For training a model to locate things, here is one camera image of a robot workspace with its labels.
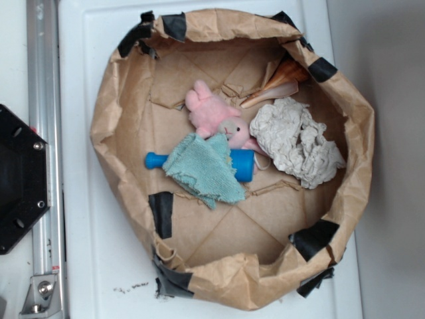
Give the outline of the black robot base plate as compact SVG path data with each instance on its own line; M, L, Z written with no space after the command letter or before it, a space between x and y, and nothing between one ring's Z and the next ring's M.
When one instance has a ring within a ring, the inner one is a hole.
M1 105L1 254L10 253L49 208L46 142Z

